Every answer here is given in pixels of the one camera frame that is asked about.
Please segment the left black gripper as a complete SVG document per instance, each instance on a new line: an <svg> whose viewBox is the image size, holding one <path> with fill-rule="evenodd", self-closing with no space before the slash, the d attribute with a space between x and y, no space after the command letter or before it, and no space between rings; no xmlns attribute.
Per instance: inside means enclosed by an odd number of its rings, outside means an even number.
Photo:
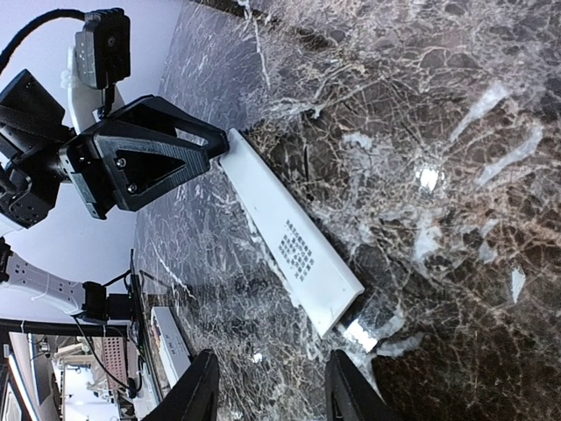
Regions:
<svg viewBox="0 0 561 421"><path fill-rule="evenodd" d="M142 96L59 149L60 164L89 215L138 211L209 170L229 151L226 132L161 96Z"/></svg>

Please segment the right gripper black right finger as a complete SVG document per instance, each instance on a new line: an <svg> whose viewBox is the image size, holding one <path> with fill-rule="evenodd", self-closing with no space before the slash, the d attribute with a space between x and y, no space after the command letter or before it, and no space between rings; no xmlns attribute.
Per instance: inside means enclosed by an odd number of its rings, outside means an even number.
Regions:
<svg viewBox="0 0 561 421"><path fill-rule="evenodd" d="M328 420L394 420L394 413L342 350L330 352L325 367Z"/></svg>

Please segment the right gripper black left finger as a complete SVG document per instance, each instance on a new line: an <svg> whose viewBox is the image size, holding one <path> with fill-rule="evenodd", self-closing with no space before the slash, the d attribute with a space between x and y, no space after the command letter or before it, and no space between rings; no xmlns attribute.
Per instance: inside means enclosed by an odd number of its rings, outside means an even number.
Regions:
<svg viewBox="0 0 561 421"><path fill-rule="evenodd" d="M164 400L145 421L217 419L219 364L211 349L202 350Z"/></svg>

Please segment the white remote battery cover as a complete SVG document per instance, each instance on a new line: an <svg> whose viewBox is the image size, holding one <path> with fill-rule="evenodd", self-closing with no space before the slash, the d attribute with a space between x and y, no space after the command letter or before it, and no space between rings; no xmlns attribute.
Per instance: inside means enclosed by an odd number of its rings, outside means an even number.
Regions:
<svg viewBox="0 0 561 421"><path fill-rule="evenodd" d="M249 142L228 131L230 151L219 162L289 291L324 337L364 287L312 219Z"/></svg>

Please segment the white remote control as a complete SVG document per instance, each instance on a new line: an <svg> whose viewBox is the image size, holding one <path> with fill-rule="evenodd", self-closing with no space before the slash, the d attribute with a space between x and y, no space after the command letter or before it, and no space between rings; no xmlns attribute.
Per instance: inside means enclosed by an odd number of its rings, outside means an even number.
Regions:
<svg viewBox="0 0 561 421"><path fill-rule="evenodd" d="M151 326L167 381L172 388L191 365L190 352L169 307L152 307Z"/></svg>

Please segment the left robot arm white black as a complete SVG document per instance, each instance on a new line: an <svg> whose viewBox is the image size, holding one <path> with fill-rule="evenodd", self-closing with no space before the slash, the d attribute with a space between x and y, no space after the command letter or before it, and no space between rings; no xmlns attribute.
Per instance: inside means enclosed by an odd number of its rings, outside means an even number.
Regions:
<svg viewBox="0 0 561 421"><path fill-rule="evenodd" d="M229 151L226 132L160 96L142 96L82 132L65 126L62 106L28 71L1 94L1 214L30 228L55 206L62 183L75 186L89 214L138 211L205 174Z"/></svg>

